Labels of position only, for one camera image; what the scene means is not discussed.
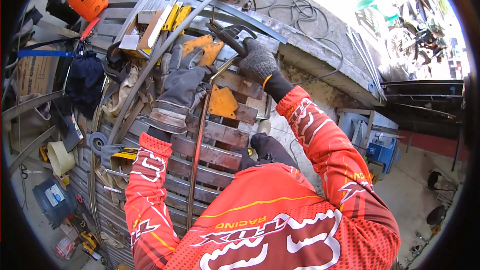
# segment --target blue strap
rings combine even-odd
[[[54,50],[31,50],[22,49],[17,52],[17,57],[75,57],[75,51],[54,51]]]

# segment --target shoe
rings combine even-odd
[[[257,133],[265,133],[267,135],[270,135],[270,130],[272,129],[272,123],[270,123],[269,120],[262,120],[260,124],[258,125],[258,131]]]

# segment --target sleeve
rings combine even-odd
[[[146,133],[141,134],[139,143],[141,148],[125,190],[131,251],[135,268],[162,269],[180,242],[164,203],[167,191],[163,184],[171,144]]]
[[[347,218],[384,225],[400,236],[392,213],[373,191],[365,160],[309,94],[296,86],[279,101],[276,110],[287,119],[322,178],[326,199]]]

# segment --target workbench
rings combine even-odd
[[[95,27],[95,32],[90,43],[93,50],[99,54],[105,54],[106,49],[121,40],[126,27],[141,10],[145,0],[109,0],[109,6],[99,15],[100,21]],[[184,5],[192,5],[194,8],[198,5],[197,0],[179,0]],[[197,16],[191,23],[186,33],[179,36],[175,44],[182,44],[188,40],[194,39],[199,34],[210,33],[205,27],[211,12],[205,9],[205,12]],[[223,26],[231,24],[246,25],[258,34],[259,40],[273,53],[278,51],[279,41],[267,36],[264,31],[251,25],[250,23],[237,19],[225,12],[215,11],[215,18]],[[225,45],[216,58],[214,65],[217,67],[230,59],[236,52]],[[207,116],[203,143],[200,151],[200,162],[197,168],[197,177],[193,203],[193,218],[195,222],[207,206],[227,187],[234,178],[242,156],[239,153],[231,151],[231,146],[246,148],[249,144],[250,135],[247,131],[252,131],[252,126],[257,117],[263,118],[266,109],[255,108],[252,105],[259,106],[259,103],[266,101],[266,93],[262,87],[255,81],[240,76],[236,73],[237,67],[231,66],[227,71],[219,75],[214,83],[219,87],[229,87],[239,108],[235,111],[236,119],[227,119],[219,116]],[[168,160],[166,169],[164,187],[167,189],[165,204],[168,207],[173,228],[181,238],[187,232],[187,204],[190,187],[190,171],[192,168],[192,157],[195,152],[195,140],[197,138],[199,116],[201,114],[200,104],[197,109],[191,113],[186,120],[188,132],[183,135],[172,135],[171,143],[173,154]],[[144,122],[148,115],[140,114],[130,126],[125,137],[121,141],[127,147],[138,148],[139,136],[146,132],[149,126]],[[90,135],[94,123],[87,123],[86,144],[89,144]],[[113,123],[112,119],[102,116],[100,119],[98,131],[107,138],[110,136]],[[123,205],[125,196],[121,193],[112,192],[104,188],[104,183],[98,175],[95,175],[91,167],[92,153],[89,147],[79,150],[80,157],[78,163],[69,171],[70,184],[75,192],[81,194],[89,201],[95,201],[95,213],[99,219],[99,230],[111,239],[118,241],[117,245],[111,245],[105,242],[105,248],[108,259],[112,265],[123,262],[132,269],[135,268],[129,242],[130,233],[125,220]],[[114,189],[123,191],[114,183]]]

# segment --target yellow utility knife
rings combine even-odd
[[[185,18],[187,18],[188,14],[190,14],[190,11],[192,10],[192,7],[189,6],[189,5],[186,5],[184,7],[182,7],[180,9],[180,11],[178,12],[178,15],[177,15],[177,18],[175,19],[175,22],[173,23],[173,26],[172,26],[172,31],[174,31],[177,26],[180,25],[180,23],[182,23]],[[185,33],[185,30],[182,30],[182,32],[180,33],[180,35],[183,35]]]
[[[178,3],[174,4],[172,7],[172,11],[168,15],[168,18],[165,21],[165,24],[162,26],[163,31],[171,31],[173,26],[173,21],[177,18],[177,12],[180,9],[180,5]]]

